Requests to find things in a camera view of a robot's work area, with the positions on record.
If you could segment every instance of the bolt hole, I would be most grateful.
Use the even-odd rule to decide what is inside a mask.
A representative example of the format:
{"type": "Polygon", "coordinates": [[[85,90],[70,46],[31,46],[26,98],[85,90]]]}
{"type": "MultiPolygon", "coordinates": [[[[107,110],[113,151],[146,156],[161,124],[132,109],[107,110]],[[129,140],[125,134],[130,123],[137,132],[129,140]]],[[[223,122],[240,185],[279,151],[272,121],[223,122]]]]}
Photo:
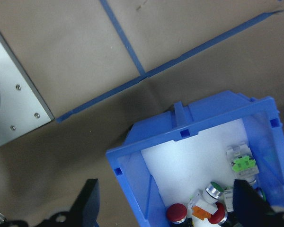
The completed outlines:
{"type": "Polygon", "coordinates": [[[272,128],[276,128],[276,127],[281,126],[280,120],[278,118],[274,118],[274,119],[270,120],[270,124],[271,124],[272,128]]]}
{"type": "Polygon", "coordinates": [[[182,138],[190,136],[190,132],[189,132],[188,129],[185,129],[185,130],[181,131],[180,133],[181,133],[182,138]]]}
{"type": "Polygon", "coordinates": [[[122,175],[123,173],[122,173],[122,170],[120,168],[117,168],[117,169],[115,169],[115,174],[117,176],[119,176],[119,175],[122,175]]]}
{"type": "Polygon", "coordinates": [[[59,223],[63,223],[66,221],[66,216],[65,215],[59,215],[58,217],[56,217],[56,222],[59,222],[59,223]]]}

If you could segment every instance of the metal plate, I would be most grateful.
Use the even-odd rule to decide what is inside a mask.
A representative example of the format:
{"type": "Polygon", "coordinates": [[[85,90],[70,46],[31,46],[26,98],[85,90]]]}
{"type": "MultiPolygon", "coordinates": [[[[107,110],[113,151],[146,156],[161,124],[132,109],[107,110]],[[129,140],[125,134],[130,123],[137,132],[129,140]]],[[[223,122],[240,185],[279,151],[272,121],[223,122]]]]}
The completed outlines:
{"type": "Polygon", "coordinates": [[[0,146],[52,119],[50,110],[0,35],[0,146]]]}

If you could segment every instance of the blue tape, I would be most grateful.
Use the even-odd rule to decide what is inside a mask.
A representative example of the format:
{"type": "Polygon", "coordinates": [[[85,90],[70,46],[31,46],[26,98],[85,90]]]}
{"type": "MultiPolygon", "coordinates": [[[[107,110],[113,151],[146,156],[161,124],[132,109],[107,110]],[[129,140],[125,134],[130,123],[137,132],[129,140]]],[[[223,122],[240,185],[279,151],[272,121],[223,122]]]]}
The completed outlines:
{"type": "Polygon", "coordinates": [[[254,17],[254,18],[248,20],[247,22],[245,22],[245,23],[243,23],[243,24],[241,24],[241,25],[239,25],[239,26],[237,26],[237,27],[235,27],[235,28],[233,28],[233,29],[231,29],[227,32],[224,32],[223,34],[221,34],[221,35],[219,35],[219,36],[217,36],[217,37],[215,37],[215,38],[213,38],[213,39],[211,39],[211,40],[209,40],[209,41],[207,41],[207,42],[205,42],[205,43],[203,43],[203,44],[201,44],[201,45],[199,45],[195,48],[193,48],[192,50],[182,54],[180,57],[173,59],[173,60],[170,60],[170,61],[148,71],[147,73],[145,73],[142,65],[140,64],[135,52],[133,51],[133,48],[131,47],[129,41],[127,40],[125,33],[123,32],[120,24],[118,23],[117,19],[115,18],[115,16],[114,16],[111,8],[109,7],[107,1],[106,0],[100,0],[100,2],[102,4],[102,6],[104,7],[105,11],[107,12],[109,18],[111,19],[116,31],[118,32],[120,38],[122,39],[124,46],[126,47],[127,51],[129,52],[133,62],[135,63],[138,71],[140,72],[141,76],[139,76],[135,79],[132,79],[132,80],[128,81],[127,83],[122,84],[122,85],[120,85],[120,86],[118,86],[118,87],[116,87],[116,88],[114,88],[114,89],[112,89],[112,90],[110,90],[110,91],[108,91],[108,92],[106,92],[106,93],[104,93],[104,94],[102,94],[102,95],[100,95],[100,96],[78,106],[78,107],[76,107],[75,109],[63,114],[62,116],[60,116],[56,119],[56,121],[59,122],[59,123],[61,123],[65,119],[69,118],[73,114],[76,114],[76,113],[78,113],[82,110],[85,110],[86,108],[91,107],[92,105],[94,105],[94,104],[96,104],[96,103],[98,103],[98,102],[100,102],[100,101],[102,101],[102,100],[104,100],[104,99],[106,99],[110,96],[113,96],[116,93],[119,93],[120,91],[123,91],[123,90],[125,90],[125,89],[127,89],[127,88],[129,88],[133,85],[136,85],[137,83],[139,83],[143,79],[145,79],[147,77],[152,77],[152,76],[154,76],[154,75],[156,75],[156,74],[158,74],[158,73],[160,73],[160,72],[162,72],[162,71],[164,71],[164,70],[166,70],[166,69],[168,69],[168,68],[170,68],[170,67],[172,67],[172,66],[174,66],[174,65],[176,65],[176,64],[178,64],[178,63],[180,63],[180,62],[182,62],[182,61],[184,61],[184,60],[186,60],[186,59],[188,59],[188,58],[190,58],[190,57],[192,57],[196,54],[198,54],[198,53],[200,53],[201,51],[204,51],[207,48],[209,48],[209,47],[211,47],[215,44],[218,44],[219,42],[221,42],[225,39],[228,39],[231,36],[241,32],[241,31],[243,31],[243,30],[245,30],[245,29],[247,29],[247,28],[263,21],[263,20],[265,20],[266,18],[270,17],[271,15],[283,11],[283,10],[279,10],[279,11],[274,11],[274,12],[270,12],[270,13],[262,13],[259,16],[254,17]]]}
{"type": "Polygon", "coordinates": [[[73,110],[68,111],[67,113],[65,113],[62,116],[58,117],[56,119],[56,121],[58,123],[61,123],[65,119],[69,118],[71,115],[77,114],[77,113],[81,112],[82,110],[85,110],[86,108],[89,108],[90,106],[92,106],[92,105],[94,105],[94,104],[96,104],[96,103],[98,103],[98,102],[100,102],[100,101],[102,101],[102,100],[104,100],[104,99],[106,99],[106,98],[108,98],[110,96],[113,96],[113,95],[119,93],[120,91],[123,91],[123,90],[125,90],[125,89],[127,89],[127,88],[129,88],[131,86],[134,86],[137,83],[139,83],[141,80],[143,80],[142,77],[137,77],[135,79],[132,79],[132,80],[126,82],[125,84],[122,84],[122,85],[120,85],[120,86],[118,86],[118,87],[116,87],[116,88],[114,88],[114,89],[112,89],[110,91],[107,91],[106,93],[104,93],[104,94],[102,94],[102,95],[100,95],[100,96],[98,96],[98,97],[96,97],[96,98],[94,98],[94,99],[92,99],[92,100],[90,100],[90,101],[88,101],[88,102],[86,102],[86,103],[84,103],[84,104],[74,108],[73,110]]]}
{"type": "Polygon", "coordinates": [[[235,27],[235,28],[233,28],[233,29],[231,29],[227,32],[224,32],[221,35],[218,35],[217,37],[195,47],[194,49],[187,51],[186,53],[182,54],[180,57],[173,59],[173,60],[170,60],[170,61],[148,71],[146,73],[146,75],[147,75],[147,77],[152,77],[152,76],[154,76],[154,75],[156,75],[156,74],[158,74],[158,73],[160,73],[160,72],[162,72],[162,71],[164,71],[164,70],[166,70],[166,69],[168,69],[168,68],[170,68],[170,67],[172,67],[172,66],[174,66],[174,65],[176,65],[176,64],[178,64],[178,63],[180,63],[180,62],[182,62],[182,61],[184,61],[184,60],[186,60],[186,59],[188,59],[188,58],[190,58],[190,57],[192,57],[196,54],[198,54],[198,53],[200,53],[201,51],[204,51],[207,48],[214,46],[214,45],[218,44],[219,42],[221,42],[225,39],[228,39],[229,37],[241,32],[241,31],[243,31],[243,30],[245,30],[245,29],[247,29],[247,28],[263,21],[263,20],[265,20],[266,18],[270,17],[271,15],[273,15],[277,12],[280,12],[280,11],[275,11],[275,12],[270,12],[270,13],[262,13],[262,14],[256,16],[256,17],[246,21],[245,23],[243,23],[243,24],[241,24],[241,25],[239,25],[239,26],[237,26],[237,27],[235,27]]]}
{"type": "Polygon", "coordinates": [[[110,8],[108,2],[106,0],[100,0],[104,10],[106,11],[110,21],[112,22],[113,26],[115,27],[115,30],[117,31],[118,35],[120,36],[125,48],[127,49],[127,52],[129,53],[129,55],[131,56],[139,74],[143,77],[146,77],[145,76],[145,70],[143,68],[143,66],[141,65],[135,51],[133,50],[131,44],[129,43],[122,27],[120,26],[117,18],[115,17],[112,9],[110,8]]]}

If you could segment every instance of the white bin bottom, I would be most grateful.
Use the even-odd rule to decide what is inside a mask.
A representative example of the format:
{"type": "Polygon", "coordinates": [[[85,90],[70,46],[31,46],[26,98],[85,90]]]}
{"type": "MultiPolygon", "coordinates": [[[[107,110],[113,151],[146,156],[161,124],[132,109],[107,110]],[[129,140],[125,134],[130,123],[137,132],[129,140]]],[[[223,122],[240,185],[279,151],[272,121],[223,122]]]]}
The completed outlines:
{"type": "MultiPolygon", "coordinates": [[[[233,186],[235,176],[226,158],[226,148],[248,144],[242,119],[200,131],[180,141],[168,141],[142,150],[166,207],[187,205],[197,190],[210,181],[233,186]]],[[[214,226],[194,217],[195,227],[214,226]]]]}

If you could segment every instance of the blue plastic bin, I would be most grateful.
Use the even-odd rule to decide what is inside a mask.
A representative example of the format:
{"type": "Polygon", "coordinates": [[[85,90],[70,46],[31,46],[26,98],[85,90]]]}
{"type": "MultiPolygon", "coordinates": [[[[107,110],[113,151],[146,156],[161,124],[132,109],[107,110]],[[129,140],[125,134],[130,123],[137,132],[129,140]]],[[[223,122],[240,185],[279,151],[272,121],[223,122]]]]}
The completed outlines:
{"type": "Polygon", "coordinates": [[[200,131],[242,119],[260,173],[258,181],[271,205],[284,207],[284,135],[273,98],[247,98],[221,92],[174,111],[137,122],[122,146],[106,157],[141,227],[167,227],[166,207],[141,150],[179,141],[200,131]]]}

